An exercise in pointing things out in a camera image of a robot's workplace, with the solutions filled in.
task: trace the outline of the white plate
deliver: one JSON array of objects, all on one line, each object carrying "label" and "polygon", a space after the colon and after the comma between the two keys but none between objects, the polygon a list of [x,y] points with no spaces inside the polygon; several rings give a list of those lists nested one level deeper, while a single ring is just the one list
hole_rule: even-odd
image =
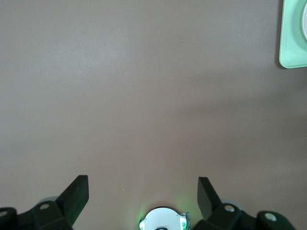
[{"label": "white plate", "polygon": [[302,18],[302,27],[305,38],[307,39],[307,4],[304,9],[303,18]]}]

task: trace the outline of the mint green tray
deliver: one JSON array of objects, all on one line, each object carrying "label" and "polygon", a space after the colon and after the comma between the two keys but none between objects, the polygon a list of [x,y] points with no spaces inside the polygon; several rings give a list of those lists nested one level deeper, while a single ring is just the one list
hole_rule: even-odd
[{"label": "mint green tray", "polygon": [[302,17],[307,0],[284,0],[279,62],[285,68],[307,66],[307,39]]}]

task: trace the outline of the table surface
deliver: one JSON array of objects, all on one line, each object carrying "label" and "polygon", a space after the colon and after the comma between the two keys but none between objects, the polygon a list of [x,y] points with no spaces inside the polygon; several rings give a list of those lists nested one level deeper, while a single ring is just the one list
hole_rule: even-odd
[{"label": "table surface", "polygon": [[307,217],[307,69],[278,62],[281,0],[1,1],[0,207],[79,174],[75,230],[221,198]]}]

